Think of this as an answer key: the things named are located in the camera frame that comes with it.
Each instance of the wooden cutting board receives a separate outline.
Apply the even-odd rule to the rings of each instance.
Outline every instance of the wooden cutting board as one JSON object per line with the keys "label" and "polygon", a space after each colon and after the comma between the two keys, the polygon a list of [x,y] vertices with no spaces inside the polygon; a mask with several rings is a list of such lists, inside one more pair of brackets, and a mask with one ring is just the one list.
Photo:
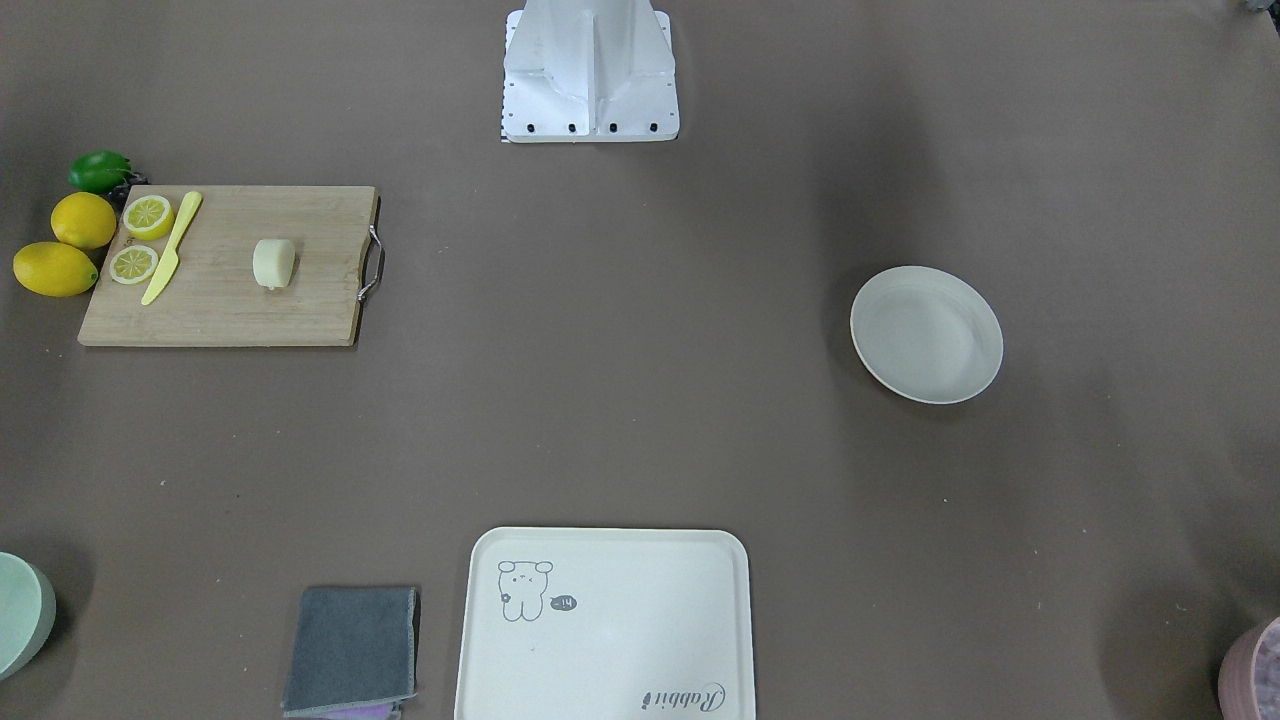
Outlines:
{"label": "wooden cutting board", "polygon": [[[134,186],[129,200],[163,195],[177,213],[197,190],[204,202],[178,249],[178,272],[151,305],[150,279],[111,281],[108,268],[93,288],[82,345],[343,346],[356,340],[374,187]],[[268,291],[253,279],[253,247],[265,237],[293,241],[297,260],[288,287]],[[157,254],[168,237],[141,242],[123,224],[106,255],[147,245]]]}

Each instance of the lime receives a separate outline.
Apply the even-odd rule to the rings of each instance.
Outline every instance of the lime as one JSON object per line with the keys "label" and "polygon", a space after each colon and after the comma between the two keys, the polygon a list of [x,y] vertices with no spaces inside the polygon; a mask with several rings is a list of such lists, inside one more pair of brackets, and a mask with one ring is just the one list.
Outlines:
{"label": "lime", "polygon": [[32,242],[13,256],[22,287],[50,297],[70,297],[93,287],[97,268],[83,251],[61,242]]}
{"label": "lime", "polygon": [[122,284],[138,284],[156,270],[160,256],[145,245],[131,245],[108,263],[111,279]]}
{"label": "lime", "polygon": [[124,229],[138,240],[160,240],[173,229],[173,206],[160,195],[143,195],[124,209]]}
{"label": "lime", "polygon": [[92,192],[73,192],[54,206],[49,217],[54,236],[81,250],[102,247],[115,234],[115,210]]}
{"label": "lime", "polygon": [[67,181],[84,192],[101,195],[128,179],[131,172],[128,158],[110,150],[99,150],[77,158]]}

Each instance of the white plate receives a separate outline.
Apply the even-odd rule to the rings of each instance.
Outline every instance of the white plate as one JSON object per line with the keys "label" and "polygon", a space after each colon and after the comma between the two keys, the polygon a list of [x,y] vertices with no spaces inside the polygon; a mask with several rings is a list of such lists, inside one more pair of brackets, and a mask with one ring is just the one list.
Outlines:
{"label": "white plate", "polygon": [[969,400],[996,379],[1005,356],[1000,323],[978,291],[919,265],[867,281],[854,299],[849,329],[876,379],[920,402]]}
{"label": "white plate", "polygon": [[746,551],[721,530],[495,528],[456,720],[755,719]]}

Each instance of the round plate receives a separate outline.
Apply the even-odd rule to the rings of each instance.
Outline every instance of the round plate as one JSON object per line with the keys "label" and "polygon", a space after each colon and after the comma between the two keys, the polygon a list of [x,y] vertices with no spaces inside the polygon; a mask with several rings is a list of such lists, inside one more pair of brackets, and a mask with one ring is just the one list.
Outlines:
{"label": "round plate", "polygon": [[919,402],[969,400],[996,379],[1005,356],[1000,323],[978,291],[919,265],[867,281],[854,299],[849,329],[876,379]]}

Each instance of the yellow knife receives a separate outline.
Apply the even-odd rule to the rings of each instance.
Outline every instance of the yellow knife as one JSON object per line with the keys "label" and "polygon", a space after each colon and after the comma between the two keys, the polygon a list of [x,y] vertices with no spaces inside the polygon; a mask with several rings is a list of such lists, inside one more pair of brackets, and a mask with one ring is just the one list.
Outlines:
{"label": "yellow knife", "polygon": [[164,252],[160,254],[160,263],[156,264],[156,274],[151,277],[151,284],[147,286],[147,291],[142,293],[142,304],[151,305],[151,302],[160,295],[160,291],[169,284],[173,278],[173,273],[178,269],[178,243],[182,242],[182,236],[187,233],[187,225],[191,224],[191,219],[196,217],[196,210],[200,208],[200,201],[205,196],[191,191],[182,197],[182,205],[178,206],[178,218],[173,222],[173,229],[169,231],[169,243],[164,246]]}

